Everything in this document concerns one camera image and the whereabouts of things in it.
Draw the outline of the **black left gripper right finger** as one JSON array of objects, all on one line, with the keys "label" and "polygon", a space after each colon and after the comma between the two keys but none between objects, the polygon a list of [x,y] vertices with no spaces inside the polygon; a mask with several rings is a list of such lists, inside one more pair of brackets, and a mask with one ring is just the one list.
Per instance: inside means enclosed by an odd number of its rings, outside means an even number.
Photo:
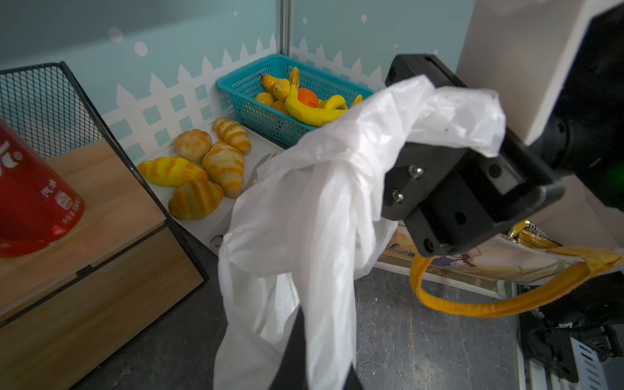
[{"label": "black left gripper right finger", "polygon": [[349,369],[349,374],[346,377],[346,381],[345,381],[345,385],[343,389],[344,390],[363,390],[362,383],[360,382],[357,376],[358,375],[354,367],[351,366]]}]

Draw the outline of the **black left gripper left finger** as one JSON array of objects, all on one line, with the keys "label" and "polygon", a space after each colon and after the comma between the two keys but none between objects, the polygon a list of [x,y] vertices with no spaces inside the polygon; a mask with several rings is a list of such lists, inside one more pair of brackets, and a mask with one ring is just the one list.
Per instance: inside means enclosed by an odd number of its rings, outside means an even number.
[{"label": "black left gripper left finger", "polygon": [[284,357],[270,390],[307,389],[305,319],[302,309],[297,312]]}]

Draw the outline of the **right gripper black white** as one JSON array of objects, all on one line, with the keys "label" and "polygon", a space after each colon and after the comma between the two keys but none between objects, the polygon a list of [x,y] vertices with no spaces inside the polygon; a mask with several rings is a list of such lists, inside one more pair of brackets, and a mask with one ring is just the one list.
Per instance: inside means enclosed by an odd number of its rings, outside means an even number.
[{"label": "right gripper black white", "polygon": [[382,216],[425,258],[466,252],[563,197],[555,172],[510,130],[498,156],[408,141],[386,174]]}]

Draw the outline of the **canvas tote bag yellow handles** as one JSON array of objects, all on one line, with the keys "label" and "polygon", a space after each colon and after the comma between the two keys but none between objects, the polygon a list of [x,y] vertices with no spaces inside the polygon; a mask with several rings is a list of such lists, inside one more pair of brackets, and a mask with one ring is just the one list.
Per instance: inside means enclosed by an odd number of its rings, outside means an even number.
[{"label": "canvas tote bag yellow handles", "polygon": [[[377,267],[410,277],[418,299],[452,315],[500,318],[534,310],[565,297],[604,274],[623,269],[623,213],[604,205],[579,179],[563,180],[565,195],[528,217],[562,246],[534,250],[496,235],[459,254],[419,255],[399,224]],[[493,304],[451,302],[428,293],[425,280],[500,298]]]}]

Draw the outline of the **white plastic grocery bag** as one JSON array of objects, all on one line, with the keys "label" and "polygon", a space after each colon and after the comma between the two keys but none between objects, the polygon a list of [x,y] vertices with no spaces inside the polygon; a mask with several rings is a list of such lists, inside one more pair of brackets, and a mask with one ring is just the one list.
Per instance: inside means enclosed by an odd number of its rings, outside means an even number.
[{"label": "white plastic grocery bag", "polygon": [[375,93],[258,169],[219,249],[227,331],[217,389],[267,389],[298,315],[304,376],[339,389],[357,355],[354,282],[396,224],[382,217],[384,179],[408,141],[497,155],[505,113],[491,89],[437,88],[425,76]]}]

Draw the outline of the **yellow snack bag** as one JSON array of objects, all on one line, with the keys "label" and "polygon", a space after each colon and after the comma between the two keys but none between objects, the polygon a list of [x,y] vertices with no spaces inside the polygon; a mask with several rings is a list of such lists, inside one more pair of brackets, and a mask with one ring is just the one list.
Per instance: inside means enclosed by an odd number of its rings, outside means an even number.
[{"label": "yellow snack bag", "polygon": [[529,220],[515,224],[507,236],[510,240],[534,250],[550,250],[562,246]]}]

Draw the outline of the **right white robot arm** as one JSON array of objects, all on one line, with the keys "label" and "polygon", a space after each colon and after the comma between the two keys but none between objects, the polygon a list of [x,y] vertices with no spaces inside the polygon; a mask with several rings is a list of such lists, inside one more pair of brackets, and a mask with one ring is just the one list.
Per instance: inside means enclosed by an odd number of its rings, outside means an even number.
[{"label": "right white robot arm", "polygon": [[458,67],[398,55],[386,85],[425,76],[441,91],[495,91],[504,136],[486,157],[408,141],[385,177],[382,215],[422,255],[470,250],[554,204],[576,176],[623,208],[623,4],[478,1]]}]

